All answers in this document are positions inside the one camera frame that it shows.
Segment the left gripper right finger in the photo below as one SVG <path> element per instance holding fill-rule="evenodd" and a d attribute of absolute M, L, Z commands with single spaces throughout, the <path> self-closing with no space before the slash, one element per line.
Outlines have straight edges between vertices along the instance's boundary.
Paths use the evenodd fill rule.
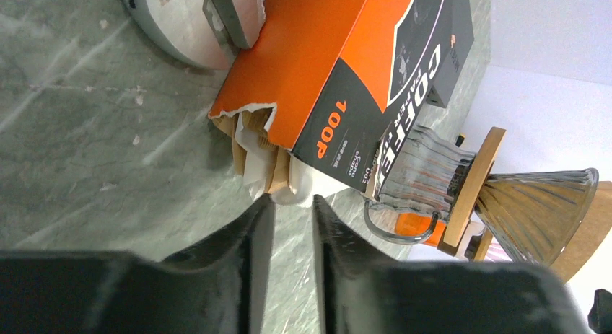
<path fill-rule="evenodd" d="M 399 261 L 312 204 L 322 333 L 586 333 L 560 280 L 528 263 Z"/>

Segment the orange coffee filter box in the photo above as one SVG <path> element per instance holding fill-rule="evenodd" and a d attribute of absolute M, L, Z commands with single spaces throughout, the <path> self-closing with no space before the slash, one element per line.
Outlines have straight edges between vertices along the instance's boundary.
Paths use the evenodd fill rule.
<path fill-rule="evenodd" d="M 251 198 L 375 199 L 440 75 L 453 0 L 266 0 L 209 117 Z"/>

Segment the pink dripper with wooden ring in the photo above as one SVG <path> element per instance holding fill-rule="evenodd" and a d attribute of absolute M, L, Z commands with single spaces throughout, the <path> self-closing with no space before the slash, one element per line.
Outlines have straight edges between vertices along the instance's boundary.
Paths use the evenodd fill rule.
<path fill-rule="evenodd" d="M 512 262 L 512 258 L 505 252 L 505 250 L 496 240 L 493 240 L 486 251 L 484 261 L 494 263 L 510 263 Z"/>

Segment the brown paper coffee filter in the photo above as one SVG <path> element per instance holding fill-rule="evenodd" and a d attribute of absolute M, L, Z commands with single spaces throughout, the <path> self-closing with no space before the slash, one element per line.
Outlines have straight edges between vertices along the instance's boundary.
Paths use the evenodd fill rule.
<path fill-rule="evenodd" d="M 551 264 L 551 270 L 568 282 L 593 256 L 611 230 L 611 181 L 599 182 L 593 201 L 574 236 Z"/>

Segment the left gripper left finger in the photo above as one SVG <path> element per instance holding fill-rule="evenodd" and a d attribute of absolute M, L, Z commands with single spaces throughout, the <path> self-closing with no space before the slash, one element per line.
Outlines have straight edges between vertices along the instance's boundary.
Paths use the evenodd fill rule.
<path fill-rule="evenodd" d="M 126 251 L 1 252 L 3 333 L 259 333 L 276 207 L 164 260 Z"/>

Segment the grey glass carafe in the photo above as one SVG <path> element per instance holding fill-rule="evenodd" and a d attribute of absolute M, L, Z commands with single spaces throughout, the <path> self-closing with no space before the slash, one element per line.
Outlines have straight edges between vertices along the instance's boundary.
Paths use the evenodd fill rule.
<path fill-rule="evenodd" d="M 380 187 L 378 199 L 364 202 L 364 221 L 375 236 L 400 245 L 426 242 L 438 223 L 448 223 L 453 206 L 476 158 L 439 137 L 434 130 L 417 125 L 408 134 L 390 174 Z M 430 218 L 418 234 L 383 229 L 375 217 L 390 220 L 401 214 Z"/>

